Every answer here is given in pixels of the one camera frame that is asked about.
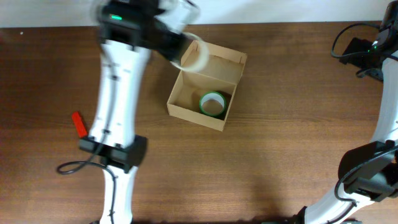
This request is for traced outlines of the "green tape roll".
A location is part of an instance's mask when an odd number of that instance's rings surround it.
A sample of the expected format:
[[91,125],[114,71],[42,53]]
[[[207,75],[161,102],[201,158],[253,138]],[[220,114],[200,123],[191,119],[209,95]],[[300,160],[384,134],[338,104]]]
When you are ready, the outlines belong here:
[[226,103],[227,101],[221,93],[217,91],[209,91],[201,96],[199,106],[203,114],[217,117],[224,113]]

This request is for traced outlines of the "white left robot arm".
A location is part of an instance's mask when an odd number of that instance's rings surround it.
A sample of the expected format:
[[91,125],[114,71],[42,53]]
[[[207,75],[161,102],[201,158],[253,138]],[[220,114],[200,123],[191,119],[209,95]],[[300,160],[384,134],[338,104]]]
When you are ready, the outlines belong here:
[[101,76],[92,127],[80,149],[100,158],[101,223],[132,223],[132,193],[147,138],[135,132],[141,81],[152,52],[175,66],[192,42],[184,28],[200,10],[191,1],[108,1],[99,7]]

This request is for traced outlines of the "brown cardboard box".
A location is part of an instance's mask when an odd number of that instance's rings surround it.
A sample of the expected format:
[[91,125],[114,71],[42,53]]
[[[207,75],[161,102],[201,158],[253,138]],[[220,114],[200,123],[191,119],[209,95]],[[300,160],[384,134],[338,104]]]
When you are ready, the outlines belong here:
[[[167,109],[171,116],[222,131],[248,56],[211,43],[206,46],[209,50],[206,66],[199,72],[180,71]],[[215,117],[200,109],[200,100],[209,92],[218,92],[226,100],[224,111]]]

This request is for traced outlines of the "beige masking tape roll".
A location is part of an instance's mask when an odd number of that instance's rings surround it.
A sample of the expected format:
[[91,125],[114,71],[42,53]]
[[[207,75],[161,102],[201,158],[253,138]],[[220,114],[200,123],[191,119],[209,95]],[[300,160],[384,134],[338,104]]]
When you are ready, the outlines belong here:
[[207,47],[207,44],[202,40],[202,38],[200,38],[199,36],[192,34],[190,32],[183,32],[182,35],[184,37],[187,37],[188,40],[197,41],[201,52],[199,53],[197,60],[190,66],[183,67],[181,64],[178,64],[176,60],[172,60],[170,63],[174,67],[176,67],[184,72],[199,72],[206,66],[206,64],[209,60],[210,52]]

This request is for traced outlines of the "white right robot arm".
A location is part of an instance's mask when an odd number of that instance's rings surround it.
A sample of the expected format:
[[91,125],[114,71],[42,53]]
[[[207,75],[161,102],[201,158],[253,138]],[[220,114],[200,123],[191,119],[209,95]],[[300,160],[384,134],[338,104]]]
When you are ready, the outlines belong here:
[[397,1],[388,4],[374,41],[353,38],[343,54],[331,56],[382,82],[379,118],[370,143],[344,154],[338,181],[317,203],[286,223],[349,223],[358,210],[397,197]]

